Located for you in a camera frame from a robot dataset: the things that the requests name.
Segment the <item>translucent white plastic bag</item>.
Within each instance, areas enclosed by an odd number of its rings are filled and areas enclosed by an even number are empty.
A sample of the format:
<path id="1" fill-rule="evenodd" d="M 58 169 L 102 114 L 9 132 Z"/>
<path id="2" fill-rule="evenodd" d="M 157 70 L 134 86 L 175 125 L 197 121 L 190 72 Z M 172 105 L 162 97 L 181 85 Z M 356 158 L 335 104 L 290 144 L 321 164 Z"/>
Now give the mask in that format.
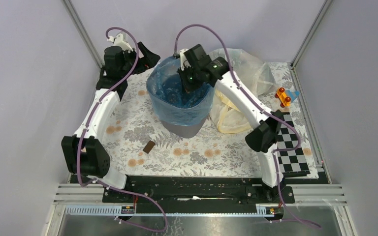
<path id="1" fill-rule="evenodd" d="M 209 56 L 222 57 L 232 67 L 215 86 L 210 117 L 218 131 L 232 134 L 259 127 L 272 112 L 258 98 L 276 85 L 269 64 L 242 49 L 216 49 Z"/>

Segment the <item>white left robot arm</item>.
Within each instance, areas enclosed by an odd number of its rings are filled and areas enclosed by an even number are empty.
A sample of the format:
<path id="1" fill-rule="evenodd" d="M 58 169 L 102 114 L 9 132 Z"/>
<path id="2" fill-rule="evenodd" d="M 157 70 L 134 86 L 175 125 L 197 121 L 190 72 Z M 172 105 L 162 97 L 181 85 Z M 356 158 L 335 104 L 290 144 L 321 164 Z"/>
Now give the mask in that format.
<path id="1" fill-rule="evenodd" d="M 64 136 L 61 146 L 70 173 L 77 173 L 80 158 L 80 175 L 114 187 L 114 196 L 121 202 L 132 198 L 133 189 L 126 184 L 127 176 L 110 164 L 110 156 L 102 145 L 108 128 L 108 119 L 119 105 L 128 86 L 121 81 L 127 73 L 140 74 L 156 66 L 160 56 L 142 43 L 137 43 L 142 57 L 127 43 L 115 43 L 104 50 L 105 65 L 101 68 L 92 107 L 72 136 Z"/>

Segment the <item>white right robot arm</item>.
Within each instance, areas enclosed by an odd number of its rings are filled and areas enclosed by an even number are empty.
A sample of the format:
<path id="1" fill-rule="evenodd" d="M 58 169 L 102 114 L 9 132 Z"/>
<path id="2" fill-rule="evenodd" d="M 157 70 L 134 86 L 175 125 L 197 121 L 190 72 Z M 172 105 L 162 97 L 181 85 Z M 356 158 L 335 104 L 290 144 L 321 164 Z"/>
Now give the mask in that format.
<path id="1" fill-rule="evenodd" d="M 175 55 L 180 59 L 178 74 L 185 91 L 190 92 L 209 84 L 223 93 L 244 114 L 252 128 L 245 141 L 257 153 L 261 179 L 266 185 L 262 190 L 263 198 L 271 203 L 276 202 L 282 196 L 279 184 L 283 175 L 276 155 L 277 136 L 283 121 L 282 112 L 273 112 L 262 104 L 242 83 L 230 62 L 223 57 L 211 59 L 201 45 L 182 49 Z"/>

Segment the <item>floral patterned table mat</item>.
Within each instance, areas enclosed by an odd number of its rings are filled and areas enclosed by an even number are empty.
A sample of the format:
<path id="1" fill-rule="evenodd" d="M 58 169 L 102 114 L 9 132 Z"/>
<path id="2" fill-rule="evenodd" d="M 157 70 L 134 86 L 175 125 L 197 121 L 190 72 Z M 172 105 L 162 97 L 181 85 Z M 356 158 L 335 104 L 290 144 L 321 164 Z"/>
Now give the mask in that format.
<path id="1" fill-rule="evenodd" d="M 167 130 L 146 90 L 149 75 L 128 79 L 123 99 L 108 119 L 102 145 L 112 167 L 128 175 L 261 177 L 258 157 L 245 142 L 248 130 L 221 133 L 210 116 L 192 138 Z M 146 154 L 148 141 L 156 145 Z"/>

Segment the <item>brown rectangular block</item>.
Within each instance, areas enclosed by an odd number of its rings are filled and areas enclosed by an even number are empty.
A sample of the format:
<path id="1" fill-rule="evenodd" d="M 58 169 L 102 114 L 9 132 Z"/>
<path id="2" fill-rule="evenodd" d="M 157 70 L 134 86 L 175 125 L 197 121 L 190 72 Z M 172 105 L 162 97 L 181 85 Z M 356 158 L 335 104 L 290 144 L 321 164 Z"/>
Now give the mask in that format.
<path id="1" fill-rule="evenodd" d="M 149 154 L 150 151 L 154 148 L 155 145 L 156 144 L 155 144 L 154 141 L 148 141 L 148 143 L 143 148 L 143 152 L 146 153 L 146 154 Z"/>

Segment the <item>orange toy block car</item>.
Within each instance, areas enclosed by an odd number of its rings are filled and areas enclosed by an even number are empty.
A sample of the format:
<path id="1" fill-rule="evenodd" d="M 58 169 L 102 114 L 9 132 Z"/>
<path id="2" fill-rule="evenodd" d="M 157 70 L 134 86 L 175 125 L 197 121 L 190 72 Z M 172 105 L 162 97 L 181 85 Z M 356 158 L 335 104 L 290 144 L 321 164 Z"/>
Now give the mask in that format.
<path id="1" fill-rule="evenodd" d="M 290 107 L 291 105 L 291 97 L 289 97 L 286 93 L 285 88 L 280 87 L 276 90 L 275 98 L 280 101 L 280 106 L 282 108 Z"/>

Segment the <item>blue toy piece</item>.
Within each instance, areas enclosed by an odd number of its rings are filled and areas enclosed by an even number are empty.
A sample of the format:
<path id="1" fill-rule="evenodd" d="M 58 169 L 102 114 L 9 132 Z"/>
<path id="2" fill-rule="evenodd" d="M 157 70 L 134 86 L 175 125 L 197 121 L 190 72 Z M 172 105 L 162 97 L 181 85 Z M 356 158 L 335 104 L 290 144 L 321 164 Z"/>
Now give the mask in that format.
<path id="1" fill-rule="evenodd" d="M 289 91 L 288 97 L 290 97 L 291 102 L 294 102 L 300 95 L 299 91 Z"/>

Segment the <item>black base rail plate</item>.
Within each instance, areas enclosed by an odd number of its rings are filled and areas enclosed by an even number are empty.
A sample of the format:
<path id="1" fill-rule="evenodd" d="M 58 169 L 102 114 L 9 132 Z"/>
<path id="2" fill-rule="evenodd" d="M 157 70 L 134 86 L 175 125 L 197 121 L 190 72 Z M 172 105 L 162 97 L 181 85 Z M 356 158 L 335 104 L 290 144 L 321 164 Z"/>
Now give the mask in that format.
<path id="1" fill-rule="evenodd" d="M 133 207 L 140 214 L 159 213 L 161 206 L 168 214 L 236 215 L 257 213 L 257 206 L 277 207 L 281 200 L 295 203 L 291 187 L 282 184 L 278 192 L 259 178 L 128 176 L 125 193 L 98 184 L 81 188 L 76 177 L 72 182 L 69 201 Z"/>

